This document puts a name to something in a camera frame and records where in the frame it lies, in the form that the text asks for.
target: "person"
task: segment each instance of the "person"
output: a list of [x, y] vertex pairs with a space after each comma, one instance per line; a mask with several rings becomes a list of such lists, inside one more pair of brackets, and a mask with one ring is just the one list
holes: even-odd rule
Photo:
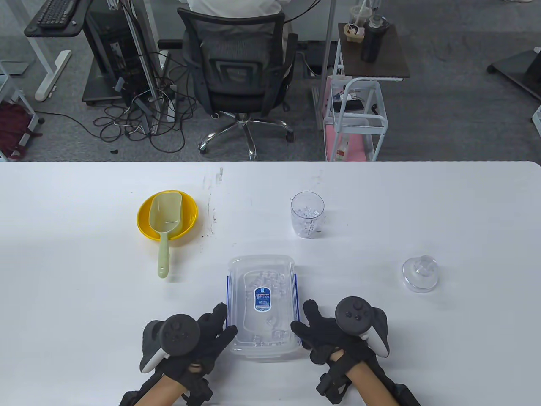
[[[303, 310], [309, 325], [294, 321], [291, 329], [302, 339], [302, 346], [311, 351], [311, 360], [332, 366], [348, 358], [352, 366], [345, 373], [349, 379], [346, 388], [352, 384], [366, 406], [419, 406], [404, 385], [396, 385], [385, 375], [374, 352], [361, 338], [342, 332], [334, 318], [322, 317], [314, 300], [307, 300]], [[171, 406], [181, 396], [188, 406], [197, 406], [210, 399], [197, 396], [200, 387], [195, 382], [212, 371], [216, 359], [237, 334], [235, 326], [223, 329], [226, 314], [226, 305], [220, 303], [212, 313], [201, 316], [197, 321], [201, 337], [195, 349], [163, 359], [139, 391], [124, 395], [120, 406]]]
[[180, 0], [191, 11], [214, 17], [250, 18], [277, 14], [290, 0]]

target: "scoop handle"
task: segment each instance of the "scoop handle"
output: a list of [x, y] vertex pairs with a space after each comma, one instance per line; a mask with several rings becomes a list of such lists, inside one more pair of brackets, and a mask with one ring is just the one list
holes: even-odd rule
[[169, 236], [160, 235], [160, 248], [158, 249], [158, 276], [166, 278], [169, 274]]

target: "container lid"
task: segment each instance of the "container lid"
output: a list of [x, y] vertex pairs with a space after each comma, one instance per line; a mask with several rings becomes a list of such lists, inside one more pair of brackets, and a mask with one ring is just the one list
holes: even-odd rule
[[227, 324], [238, 334], [231, 351], [248, 358], [275, 358], [300, 340], [290, 324], [299, 318], [294, 262], [288, 256], [237, 257], [229, 263]]

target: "water bottle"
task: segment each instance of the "water bottle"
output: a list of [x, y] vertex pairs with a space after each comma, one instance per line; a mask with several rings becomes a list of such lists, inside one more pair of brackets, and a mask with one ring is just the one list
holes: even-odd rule
[[381, 40], [389, 29], [389, 23], [380, 15], [374, 15], [365, 23], [365, 39], [361, 44], [361, 60], [373, 63], [378, 58]]

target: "metal pole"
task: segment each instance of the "metal pole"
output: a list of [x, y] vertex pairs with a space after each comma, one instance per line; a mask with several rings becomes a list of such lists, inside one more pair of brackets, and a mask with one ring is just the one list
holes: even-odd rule
[[161, 117], [161, 111], [163, 107], [163, 98], [158, 97], [158, 90], [156, 89], [156, 81], [154, 78], [154, 72], [152, 72], [150, 66], [147, 64], [147, 60], [145, 59], [145, 55], [143, 54], [143, 47], [141, 46], [141, 41], [144, 41], [144, 38], [139, 38], [139, 33], [137, 29], [135, 28], [135, 25], [133, 21], [131, 20], [130, 15], [128, 14], [128, 10], [126, 10], [126, 7], [123, 7], [124, 14], [126, 16], [126, 20], [128, 22], [128, 27], [131, 31], [131, 36], [133, 37], [134, 43], [135, 43], [135, 49], [137, 49], [137, 52], [139, 54], [139, 60], [141, 61], [141, 66], [143, 67], [143, 72], [145, 77], [147, 78], [148, 82], [148, 88], [150, 90], [150, 94], [152, 96], [152, 103], [154, 104], [155, 108], [155, 116], [153, 117], [153, 122], [150, 127], [150, 131], [153, 134], [156, 134], [158, 131], [158, 127], [160, 126], [160, 117]]
[[323, 108], [323, 98], [325, 97], [325, 87], [327, 86], [327, 66], [329, 64], [329, 52], [331, 51], [331, 36], [333, 33], [334, 14], [337, 9], [337, 0], [331, 0], [329, 6], [329, 20], [327, 22], [327, 36], [325, 37], [325, 53], [323, 55], [323, 65], [321, 65], [321, 86], [319, 88], [318, 110], [316, 114], [321, 114]]

